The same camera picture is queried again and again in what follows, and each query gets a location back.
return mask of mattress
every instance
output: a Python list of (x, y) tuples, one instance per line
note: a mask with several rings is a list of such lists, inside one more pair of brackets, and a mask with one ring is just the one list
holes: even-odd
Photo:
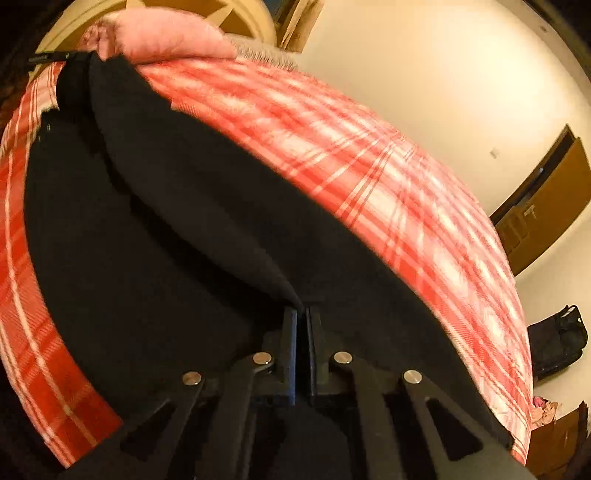
[[(69, 466), (121, 419), (68, 353), (27, 249), (28, 152), (42, 111), (57, 105), (60, 69), (52, 64), (29, 85), (0, 146), (0, 358), (34, 427)], [(332, 213), (420, 296), (525, 463), (532, 375), (524, 315), (499, 238), (453, 173), (302, 72), (215, 59), (138, 71), (173, 109), (218, 129)]]

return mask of black bag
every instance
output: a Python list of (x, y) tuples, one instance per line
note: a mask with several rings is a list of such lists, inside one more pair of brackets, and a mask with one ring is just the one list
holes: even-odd
[(587, 329), (576, 305), (528, 327), (534, 378), (559, 372), (576, 362), (587, 345)]

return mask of metal pin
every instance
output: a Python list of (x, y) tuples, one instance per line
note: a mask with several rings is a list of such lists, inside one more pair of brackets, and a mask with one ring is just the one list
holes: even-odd
[(258, 352), (252, 356), (252, 361), (257, 365), (268, 365), (271, 360), (273, 360), (273, 357), (267, 352)]
[(187, 372), (183, 375), (183, 383), (185, 385), (199, 385), (201, 382), (201, 374), (199, 372)]
[(335, 362), (341, 365), (346, 365), (353, 361), (353, 355), (349, 352), (336, 352), (333, 355), (333, 358), (335, 359)]
[(423, 379), (421, 372), (417, 372), (416, 370), (406, 370), (403, 377), (408, 383), (412, 383), (414, 385), (420, 383)]

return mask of pillow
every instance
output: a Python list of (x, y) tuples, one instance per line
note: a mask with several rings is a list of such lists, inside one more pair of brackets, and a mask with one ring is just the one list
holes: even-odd
[(102, 60), (123, 54), (131, 63), (214, 57), (235, 59), (236, 48), (203, 17), (163, 7), (128, 8), (105, 15), (82, 35), (79, 50)]
[(226, 34), (226, 36), (234, 43), (239, 59), (260, 61), (289, 71), (297, 70), (296, 61), (285, 50), (242, 35)]

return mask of fluffy pink pillow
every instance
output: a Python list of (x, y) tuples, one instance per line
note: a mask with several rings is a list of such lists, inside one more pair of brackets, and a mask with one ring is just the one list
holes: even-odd
[(163, 7), (128, 8), (105, 15), (82, 35), (79, 50), (102, 60), (123, 54), (131, 63), (182, 57), (235, 59), (236, 48), (203, 17)]

